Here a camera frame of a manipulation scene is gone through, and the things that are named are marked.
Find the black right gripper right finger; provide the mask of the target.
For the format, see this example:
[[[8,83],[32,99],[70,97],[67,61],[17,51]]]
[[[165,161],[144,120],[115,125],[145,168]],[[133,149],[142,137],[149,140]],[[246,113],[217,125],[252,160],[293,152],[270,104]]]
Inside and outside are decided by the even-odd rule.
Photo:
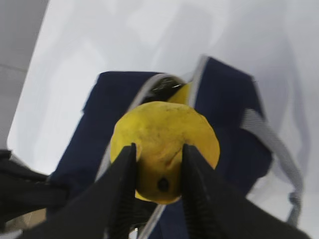
[[[182,200],[191,239],[307,239],[221,179],[195,146],[182,150]]]

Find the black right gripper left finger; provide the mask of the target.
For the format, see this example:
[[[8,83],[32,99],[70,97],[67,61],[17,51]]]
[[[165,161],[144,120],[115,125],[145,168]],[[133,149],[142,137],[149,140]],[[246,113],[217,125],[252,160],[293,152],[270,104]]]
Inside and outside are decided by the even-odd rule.
[[[117,159],[87,191],[56,215],[24,231],[24,239],[127,239],[133,223],[136,146]]]

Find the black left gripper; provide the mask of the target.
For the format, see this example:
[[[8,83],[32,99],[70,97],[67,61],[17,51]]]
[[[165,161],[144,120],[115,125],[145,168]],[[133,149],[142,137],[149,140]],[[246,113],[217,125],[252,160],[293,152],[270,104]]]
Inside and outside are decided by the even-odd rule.
[[[40,209],[65,205],[69,190],[49,182],[49,176],[37,173],[12,159],[10,150],[0,151],[0,220],[8,222]]]

